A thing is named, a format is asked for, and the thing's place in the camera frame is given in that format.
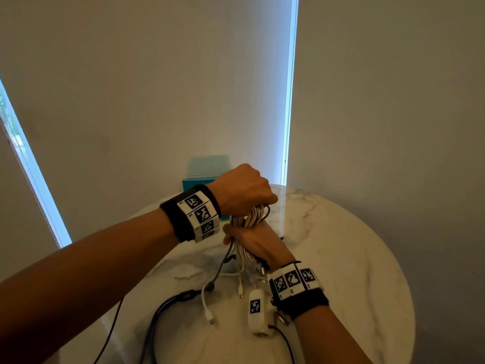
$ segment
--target teal box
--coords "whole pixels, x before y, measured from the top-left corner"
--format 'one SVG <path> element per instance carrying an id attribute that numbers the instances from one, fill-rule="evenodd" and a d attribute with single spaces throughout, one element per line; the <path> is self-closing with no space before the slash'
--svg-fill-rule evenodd
<path id="1" fill-rule="evenodd" d="M 192 157 L 187 164 L 185 177 L 182 179 L 182 187 L 187 191 L 197 184 L 209 184 L 224 172 L 231 170 L 229 156 L 206 156 Z M 222 221 L 229 220 L 229 217 L 222 217 Z"/>

